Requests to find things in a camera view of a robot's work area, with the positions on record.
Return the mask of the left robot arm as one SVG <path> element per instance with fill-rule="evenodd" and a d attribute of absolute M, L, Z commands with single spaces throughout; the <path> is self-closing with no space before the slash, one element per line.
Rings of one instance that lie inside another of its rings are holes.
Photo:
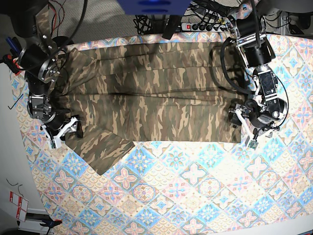
<path fill-rule="evenodd" d="M 277 93 L 278 86 L 283 83 L 269 66 L 276 56 L 266 35 L 265 21 L 257 11 L 257 4 L 257 0 L 244 0 L 227 13 L 230 32 L 235 38 L 228 37 L 220 52 L 226 80 L 236 91 L 249 96 L 243 105 L 236 104 L 235 108 L 229 110 L 229 119 L 239 126 L 246 126 L 248 119 L 254 127 L 250 133 L 253 139 L 267 131 L 280 130 L 289 112 L 289 100 L 281 99 Z M 245 67 L 254 69 L 254 91 L 242 88 L 230 79 L 225 65 L 225 50 L 230 44 L 235 44 Z"/>

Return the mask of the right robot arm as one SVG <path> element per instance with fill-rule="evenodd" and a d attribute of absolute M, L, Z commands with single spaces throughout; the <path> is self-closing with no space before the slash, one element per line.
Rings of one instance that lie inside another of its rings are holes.
<path fill-rule="evenodd" d="M 3 56 L 14 74 L 24 71 L 29 95 L 27 111 L 31 118 L 42 122 L 41 129 L 50 140 L 65 140 L 74 133 L 82 138 L 83 131 L 78 115 L 67 117 L 70 110 L 55 104 L 62 92 L 55 91 L 57 82 L 69 78 L 66 63 L 69 53 L 65 47 L 73 43 L 71 37 L 53 37 L 60 24 L 52 0 L 2 0 L 0 13 L 10 18 L 14 32 L 25 39 L 22 47 L 17 38 L 6 39 L 11 54 Z"/>

